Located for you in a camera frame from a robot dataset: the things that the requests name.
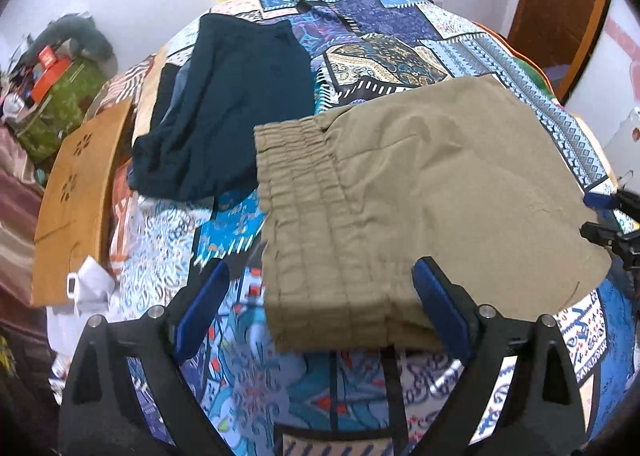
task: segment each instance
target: dark teal garment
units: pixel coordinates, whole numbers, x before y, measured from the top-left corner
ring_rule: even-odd
[[[202,16],[182,95],[133,146],[137,191],[178,201],[251,192],[254,126],[313,115],[309,70],[288,20]]]

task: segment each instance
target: beige pants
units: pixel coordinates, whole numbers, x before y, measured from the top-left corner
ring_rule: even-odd
[[[279,351],[437,348],[411,268],[535,320],[596,288],[606,251],[532,109],[460,78],[255,128],[262,274]]]

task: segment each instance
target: bedsheet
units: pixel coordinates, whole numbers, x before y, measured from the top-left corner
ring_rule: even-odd
[[[599,146],[580,122],[541,91],[499,41],[428,0],[230,0],[211,11],[258,24],[289,19],[312,59],[316,112],[452,77],[495,76],[536,113],[584,190],[614,189]],[[184,64],[197,31],[194,20],[169,41],[167,63]],[[210,219],[202,204],[147,198],[143,209],[137,249],[122,261],[120,274],[127,318],[166,304],[186,283],[188,270],[210,258],[230,265],[224,303],[200,351],[181,369],[235,454],[388,456],[422,437],[460,378],[462,364],[442,353],[394,348],[277,353],[262,307],[263,216],[255,193],[225,195]],[[616,217],[623,230],[637,226],[623,214]],[[159,262],[160,256],[172,262]],[[630,284],[614,266],[597,290],[556,316],[574,362],[590,438],[639,368],[635,312],[625,297]],[[142,367],[135,359],[129,367],[149,428],[170,442]],[[506,358],[472,442],[494,429],[513,369],[514,357]]]

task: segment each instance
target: bed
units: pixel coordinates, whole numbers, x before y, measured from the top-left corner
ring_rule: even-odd
[[[615,178],[590,130],[566,113],[535,65],[500,36],[429,0],[229,0],[211,12],[258,24],[289,19],[311,57],[316,113],[328,108],[447,81],[496,77],[536,113],[583,190],[610,193]],[[133,97],[136,130],[148,129],[160,72],[182,66],[198,34],[189,23],[158,54],[119,76],[100,110]],[[430,427],[463,367],[442,353],[380,352],[305,355],[276,352],[266,327],[260,272],[264,216],[256,193],[226,194],[215,212],[132,192],[121,168],[114,180],[111,261],[127,319],[167,305],[188,272],[223,258],[232,282],[196,357],[182,374],[200,407],[238,456],[399,455]],[[616,215],[622,230],[638,225]],[[597,290],[556,319],[574,363],[585,425],[594,438],[622,400],[638,369],[632,283],[614,264]],[[62,390],[68,360],[57,360],[52,386]],[[492,400],[472,442],[489,436],[513,375],[504,359]],[[171,442],[137,360],[129,369],[147,425]]]

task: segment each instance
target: metal screw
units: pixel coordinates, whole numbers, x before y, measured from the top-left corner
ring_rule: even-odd
[[[155,306],[149,308],[146,313],[152,319],[157,319],[158,317],[162,317],[162,315],[164,314],[164,306],[156,304]]]
[[[102,315],[91,315],[91,317],[89,317],[89,320],[86,322],[91,328],[95,328],[97,325],[99,325],[102,322]]]
[[[548,326],[549,328],[553,328],[556,325],[556,319],[554,319],[553,315],[549,315],[548,313],[541,315],[540,321],[542,322],[542,324]]]
[[[495,317],[495,308],[490,304],[483,304],[478,308],[480,315],[485,319],[493,319]]]

